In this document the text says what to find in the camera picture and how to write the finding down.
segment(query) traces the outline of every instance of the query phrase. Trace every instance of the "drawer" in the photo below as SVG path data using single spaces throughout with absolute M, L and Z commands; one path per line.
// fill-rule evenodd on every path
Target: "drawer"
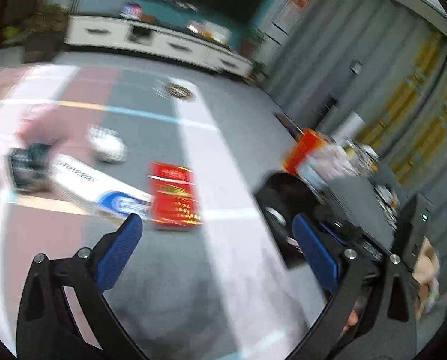
M 179 37 L 156 33 L 154 47 L 159 55 L 205 66 L 208 47 Z
M 130 25 L 102 17 L 71 17 L 67 31 L 68 44 L 121 47 Z
M 206 58 L 206 63 L 209 67 L 229 71 L 243 77 L 248 76 L 252 71 L 250 61 L 242 61 L 218 50 L 210 50 Z

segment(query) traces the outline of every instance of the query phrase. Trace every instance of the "black plant pot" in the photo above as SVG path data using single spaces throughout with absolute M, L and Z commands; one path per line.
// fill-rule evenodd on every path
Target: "black plant pot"
M 45 31 L 30 33 L 24 42 L 23 63 L 52 61 L 64 41 L 64 33 Z

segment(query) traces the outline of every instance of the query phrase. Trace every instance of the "blue gripper pad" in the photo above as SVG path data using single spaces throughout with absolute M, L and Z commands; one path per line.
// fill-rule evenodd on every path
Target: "blue gripper pad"
M 97 265 L 95 285 L 100 293 L 113 288 L 127 261 L 142 237 L 142 220 L 138 215 L 125 221 L 117 237 Z
M 339 287 L 338 265 L 302 215 L 294 218 L 292 232 L 320 286 L 335 293 Z

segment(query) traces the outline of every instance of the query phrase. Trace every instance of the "teal wall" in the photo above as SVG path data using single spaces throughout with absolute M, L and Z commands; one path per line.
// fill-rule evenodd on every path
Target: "teal wall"
M 242 32 L 245 31 L 245 27 L 235 21 L 226 18 L 223 15 L 219 15 L 215 12 L 205 11 L 201 9 L 199 12 L 193 12 L 189 10 L 180 10 L 173 8 L 170 4 L 162 3 L 154 0 L 132 0 L 139 4 L 144 13 L 147 15 L 153 15 L 158 20 L 170 23 L 176 26 L 186 27 L 189 21 L 195 20 L 203 22 L 205 20 L 222 25 L 232 31 L 232 37 L 229 41 L 229 46 L 232 49 L 238 49 L 240 45 L 240 39 Z M 258 11 L 254 15 L 250 22 L 250 25 L 258 26 L 260 21 L 265 16 L 267 10 L 271 7 L 274 0 L 263 0 Z

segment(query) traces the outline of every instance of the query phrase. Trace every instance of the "blue logo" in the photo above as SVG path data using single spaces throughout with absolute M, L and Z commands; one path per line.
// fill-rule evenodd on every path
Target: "blue logo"
M 97 203 L 110 212 L 114 212 L 126 218 L 129 214 L 137 214 L 142 221 L 147 220 L 150 203 L 134 198 L 127 193 L 110 191 L 105 192 L 97 199 Z

